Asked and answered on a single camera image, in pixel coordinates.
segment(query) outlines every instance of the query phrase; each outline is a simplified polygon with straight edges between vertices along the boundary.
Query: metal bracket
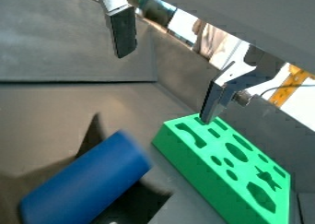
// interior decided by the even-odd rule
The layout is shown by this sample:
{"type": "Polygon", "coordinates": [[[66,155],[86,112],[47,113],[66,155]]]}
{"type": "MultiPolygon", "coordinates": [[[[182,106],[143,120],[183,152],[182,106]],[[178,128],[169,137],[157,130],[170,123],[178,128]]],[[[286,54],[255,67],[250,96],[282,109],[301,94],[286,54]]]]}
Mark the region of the metal bracket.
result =
{"type": "Polygon", "coordinates": [[[211,82],[199,114],[201,120],[206,124],[211,122],[229,107],[229,103],[238,99],[238,97],[235,97],[237,92],[271,80],[281,67],[286,64],[278,57],[266,53],[255,46],[250,46],[245,56],[245,62],[255,67],[251,72],[222,84],[222,76],[235,65],[235,62],[231,62],[225,71],[211,82]]]}
{"type": "Polygon", "coordinates": [[[99,0],[103,5],[106,26],[111,30],[115,55],[127,56],[137,48],[134,7],[127,0],[99,0]]]}

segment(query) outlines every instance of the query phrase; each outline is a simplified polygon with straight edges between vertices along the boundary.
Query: blue foam cylinder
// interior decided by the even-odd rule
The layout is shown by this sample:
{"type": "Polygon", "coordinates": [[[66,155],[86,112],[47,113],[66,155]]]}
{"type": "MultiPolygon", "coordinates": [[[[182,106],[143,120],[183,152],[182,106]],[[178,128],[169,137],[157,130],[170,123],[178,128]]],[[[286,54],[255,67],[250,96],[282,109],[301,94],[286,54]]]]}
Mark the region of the blue foam cylinder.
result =
{"type": "Polygon", "coordinates": [[[149,170],[139,145],[118,131],[25,197],[25,223],[90,223],[149,170]]]}

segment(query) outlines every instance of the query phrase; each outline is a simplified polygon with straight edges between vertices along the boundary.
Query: gray surface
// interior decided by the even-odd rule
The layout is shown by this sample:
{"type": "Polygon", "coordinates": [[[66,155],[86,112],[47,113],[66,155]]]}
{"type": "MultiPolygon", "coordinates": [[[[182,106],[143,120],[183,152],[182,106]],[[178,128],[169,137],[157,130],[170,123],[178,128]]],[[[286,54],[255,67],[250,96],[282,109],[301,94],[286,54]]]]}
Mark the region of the gray surface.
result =
{"type": "Polygon", "coordinates": [[[199,112],[218,69],[170,35],[153,32],[159,83],[199,112]]]}
{"type": "Polygon", "coordinates": [[[315,73],[314,0],[166,0],[315,73]]]}
{"type": "Polygon", "coordinates": [[[106,136],[123,128],[143,145],[154,163],[145,180],[174,192],[150,224],[225,223],[150,143],[163,121],[193,113],[162,86],[0,85],[0,101],[0,223],[19,223],[23,195],[71,162],[98,112],[106,136]]]}
{"type": "Polygon", "coordinates": [[[299,194],[301,210],[303,216],[303,224],[315,223],[315,193],[299,194]]]}
{"type": "Polygon", "coordinates": [[[0,81],[154,81],[150,26],[138,48],[114,52],[102,5],[93,0],[0,0],[0,81]]]}

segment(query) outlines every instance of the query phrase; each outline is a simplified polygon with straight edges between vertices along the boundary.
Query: gray wall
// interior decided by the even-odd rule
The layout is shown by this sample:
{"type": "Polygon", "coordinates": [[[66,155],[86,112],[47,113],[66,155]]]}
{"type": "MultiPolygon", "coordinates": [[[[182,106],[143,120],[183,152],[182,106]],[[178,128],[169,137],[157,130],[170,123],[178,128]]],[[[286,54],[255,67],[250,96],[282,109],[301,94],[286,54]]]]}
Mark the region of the gray wall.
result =
{"type": "Polygon", "coordinates": [[[154,81],[150,27],[138,48],[114,55],[103,8],[93,0],[0,0],[0,81],[154,81]]]}
{"type": "Polygon", "coordinates": [[[169,34],[153,32],[159,83],[198,112],[217,68],[169,34]]]}

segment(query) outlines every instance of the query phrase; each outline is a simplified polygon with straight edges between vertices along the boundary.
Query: gray panel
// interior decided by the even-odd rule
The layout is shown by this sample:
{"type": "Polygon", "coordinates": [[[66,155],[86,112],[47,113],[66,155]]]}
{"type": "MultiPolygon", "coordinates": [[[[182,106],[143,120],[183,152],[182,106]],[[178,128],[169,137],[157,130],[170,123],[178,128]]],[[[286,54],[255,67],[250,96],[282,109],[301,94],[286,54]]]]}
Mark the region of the gray panel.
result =
{"type": "Polygon", "coordinates": [[[138,48],[114,52],[102,5],[93,0],[0,0],[2,81],[154,81],[150,27],[138,48]]]}
{"type": "Polygon", "coordinates": [[[198,112],[219,70],[169,34],[153,32],[159,83],[198,112]]]}
{"type": "Polygon", "coordinates": [[[315,73],[314,0],[166,0],[315,73]]]}
{"type": "Polygon", "coordinates": [[[315,223],[315,194],[299,194],[303,224],[315,223]]]}

